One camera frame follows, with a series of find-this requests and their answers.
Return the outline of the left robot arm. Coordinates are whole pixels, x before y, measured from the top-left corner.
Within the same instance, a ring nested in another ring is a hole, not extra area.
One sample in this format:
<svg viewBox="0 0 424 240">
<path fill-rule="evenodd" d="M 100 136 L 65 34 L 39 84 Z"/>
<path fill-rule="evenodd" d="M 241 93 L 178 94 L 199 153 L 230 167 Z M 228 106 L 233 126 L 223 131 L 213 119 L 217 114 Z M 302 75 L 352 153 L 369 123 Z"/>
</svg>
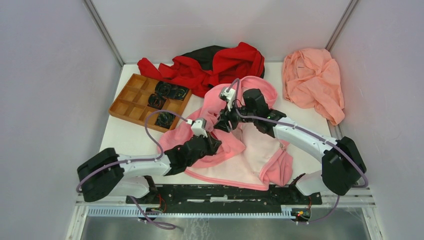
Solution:
<svg viewBox="0 0 424 240">
<path fill-rule="evenodd" d="M 106 196 L 133 196 L 150 204 L 158 191 L 146 176 L 173 176 L 184 172 L 205 156 L 217 154 L 222 142 L 211 133 L 192 136 L 163 154 L 131 156 L 105 148 L 77 168 L 76 191 L 85 202 L 96 202 Z"/>
</svg>

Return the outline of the pink jacket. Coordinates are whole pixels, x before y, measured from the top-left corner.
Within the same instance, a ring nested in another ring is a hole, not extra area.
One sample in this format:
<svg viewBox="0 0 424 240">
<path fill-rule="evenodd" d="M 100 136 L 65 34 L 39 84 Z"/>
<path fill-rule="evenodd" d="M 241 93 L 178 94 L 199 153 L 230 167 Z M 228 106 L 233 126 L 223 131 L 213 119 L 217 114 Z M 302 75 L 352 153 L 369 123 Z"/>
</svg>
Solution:
<svg viewBox="0 0 424 240">
<path fill-rule="evenodd" d="M 252 123 L 240 123 L 228 133 L 214 129 L 226 102 L 219 98 L 224 83 L 209 90 L 203 106 L 188 116 L 204 118 L 206 129 L 222 142 L 213 156 L 205 156 L 184 173 L 213 184 L 266 191 L 270 184 L 284 186 L 293 175 L 293 157 L 287 152 L 289 143 L 272 138 L 257 130 Z"/>
</svg>

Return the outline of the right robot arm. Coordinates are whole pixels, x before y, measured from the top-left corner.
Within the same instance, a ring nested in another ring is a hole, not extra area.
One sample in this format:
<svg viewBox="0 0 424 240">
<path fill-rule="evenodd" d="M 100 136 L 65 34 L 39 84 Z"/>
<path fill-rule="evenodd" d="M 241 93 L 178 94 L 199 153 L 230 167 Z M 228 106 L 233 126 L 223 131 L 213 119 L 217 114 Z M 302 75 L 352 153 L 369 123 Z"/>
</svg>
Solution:
<svg viewBox="0 0 424 240">
<path fill-rule="evenodd" d="M 351 138 L 336 139 L 298 125 L 285 113 L 269 108 L 257 88 L 242 94 L 243 104 L 238 104 L 237 94 L 230 87 L 224 87 L 220 92 L 219 98 L 226 102 L 226 106 L 220 111 L 215 129 L 229 133 L 240 123 L 253 123 L 259 132 L 286 141 L 320 162 L 320 170 L 305 173 L 294 181 L 295 187 L 288 191 L 293 203 L 302 204 L 309 195 L 323 191 L 344 196 L 351 188 L 358 187 L 359 180 L 363 180 L 362 187 L 367 187 L 367 168 Z"/>
</svg>

